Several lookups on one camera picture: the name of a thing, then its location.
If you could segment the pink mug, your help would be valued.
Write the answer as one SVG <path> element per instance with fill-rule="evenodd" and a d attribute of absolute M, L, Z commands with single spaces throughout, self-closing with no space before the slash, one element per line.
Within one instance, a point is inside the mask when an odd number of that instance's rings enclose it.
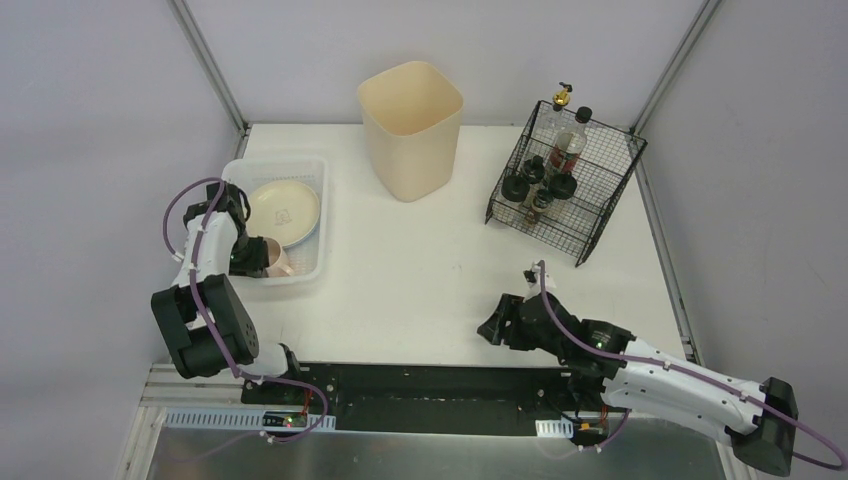
<path fill-rule="evenodd" d="M 295 270 L 290 265 L 290 260 L 281 247 L 281 245 L 273 238 L 264 239 L 268 253 L 268 267 L 266 268 L 269 278 L 291 277 L 295 275 Z"/>

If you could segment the beige plate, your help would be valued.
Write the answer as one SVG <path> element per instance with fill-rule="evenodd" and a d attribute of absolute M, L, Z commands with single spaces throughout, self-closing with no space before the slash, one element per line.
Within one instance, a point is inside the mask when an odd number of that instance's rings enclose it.
<path fill-rule="evenodd" d="M 283 248 L 304 241 L 320 220 L 319 196 L 300 181 L 270 182 L 252 192 L 248 200 L 251 206 L 248 233 L 273 238 Z"/>

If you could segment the white plastic basket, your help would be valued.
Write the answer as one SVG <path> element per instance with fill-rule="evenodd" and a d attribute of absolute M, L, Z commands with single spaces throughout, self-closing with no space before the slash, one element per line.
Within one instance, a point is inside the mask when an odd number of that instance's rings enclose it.
<path fill-rule="evenodd" d="M 229 162 L 222 178 L 248 195 L 250 236 L 272 239 L 288 259 L 290 274 L 235 277 L 236 285 L 278 287 L 311 282 L 325 264 L 329 166 L 317 154 L 284 153 Z"/>

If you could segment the small dark spice jar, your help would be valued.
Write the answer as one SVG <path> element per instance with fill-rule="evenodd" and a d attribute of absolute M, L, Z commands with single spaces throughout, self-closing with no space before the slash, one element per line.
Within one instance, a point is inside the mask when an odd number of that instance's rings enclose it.
<path fill-rule="evenodd" d="M 547 188 L 539 189 L 530 204 L 528 211 L 525 214 L 524 222 L 527 225 L 535 225 L 539 222 L 542 215 L 550 208 L 554 201 L 554 196 Z"/>

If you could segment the black lid jar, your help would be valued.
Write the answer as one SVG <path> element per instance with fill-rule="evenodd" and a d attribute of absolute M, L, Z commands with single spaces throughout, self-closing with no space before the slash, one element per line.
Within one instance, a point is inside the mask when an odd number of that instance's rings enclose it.
<path fill-rule="evenodd" d="M 571 200 L 576 193 L 577 187 L 578 182 L 576 178 L 569 172 L 556 173 L 547 182 L 547 190 L 554 202 Z"/>
<path fill-rule="evenodd" d="M 518 212 L 529 193 L 529 183 L 521 175 L 507 175 L 501 184 L 499 198 L 513 211 Z"/>
<path fill-rule="evenodd" d="M 520 173 L 529 186 L 538 185 L 544 180 L 546 174 L 544 159 L 539 155 L 526 159 L 521 165 Z"/>

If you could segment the soy sauce bottle red label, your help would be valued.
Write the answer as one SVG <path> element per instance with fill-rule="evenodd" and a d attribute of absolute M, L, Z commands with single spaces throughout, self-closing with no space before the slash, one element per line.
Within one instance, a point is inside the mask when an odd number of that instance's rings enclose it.
<path fill-rule="evenodd" d="M 548 155 L 548 174 L 573 173 L 588 142 L 586 127 L 592 115 L 593 110 L 590 107 L 581 106 L 574 114 L 573 120 L 561 123 L 562 129 L 558 131 Z"/>

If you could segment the clear glass bottle gold cap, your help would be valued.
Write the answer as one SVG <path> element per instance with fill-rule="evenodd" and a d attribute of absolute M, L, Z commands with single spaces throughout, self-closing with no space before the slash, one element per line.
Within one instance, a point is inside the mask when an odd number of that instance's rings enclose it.
<path fill-rule="evenodd" d="M 565 82 L 560 82 L 559 87 L 560 89 L 551 98 L 550 107 L 544 112 L 540 119 L 540 128 L 543 139 L 546 140 L 551 147 L 556 145 L 556 139 L 560 131 L 564 128 L 564 125 L 567 123 L 566 107 L 571 101 L 571 93 L 573 91 L 573 86 Z"/>

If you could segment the beige plastic bin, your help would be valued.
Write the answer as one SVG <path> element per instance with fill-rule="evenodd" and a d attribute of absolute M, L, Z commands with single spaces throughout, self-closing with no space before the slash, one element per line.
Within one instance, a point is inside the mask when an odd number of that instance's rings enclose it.
<path fill-rule="evenodd" d="M 377 178 L 397 200 L 415 202 L 452 178 L 464 98 L 434 65 L 409 61 L 357 89 Z"/>

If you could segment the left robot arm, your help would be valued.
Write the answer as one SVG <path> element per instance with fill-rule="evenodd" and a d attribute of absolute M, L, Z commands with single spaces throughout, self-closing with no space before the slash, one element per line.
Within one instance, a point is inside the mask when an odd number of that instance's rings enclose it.
<path fill-rule="evenodd" d="M 151 309 L 179 375 L 213 377 L 224 370 L 258 384 L 292 382 L 300 365 L 282 343 L 262 344 L 232 277 L 262 279 L 271 265 L 265 238 L 247 231 L 246 193 L 221 178 L 196 181 L 206 199 L 190 205 L 184 250 L 166 245 L 180 270 L 151 297 Z"/>

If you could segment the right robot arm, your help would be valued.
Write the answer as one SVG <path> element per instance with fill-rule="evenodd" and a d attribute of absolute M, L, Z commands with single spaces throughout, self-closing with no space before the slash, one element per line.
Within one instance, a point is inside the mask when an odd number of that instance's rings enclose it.
<path fill-rule="evenodd" d="M 681 360 L 612 323 L 578 319 L 553 294 L 502 295 L 477 333 L 492 345 L 552 354 L 605 405 L 701 433 L 763 473 L 791 473 L 798 407 L 779 378 L 742 380 Z"/>

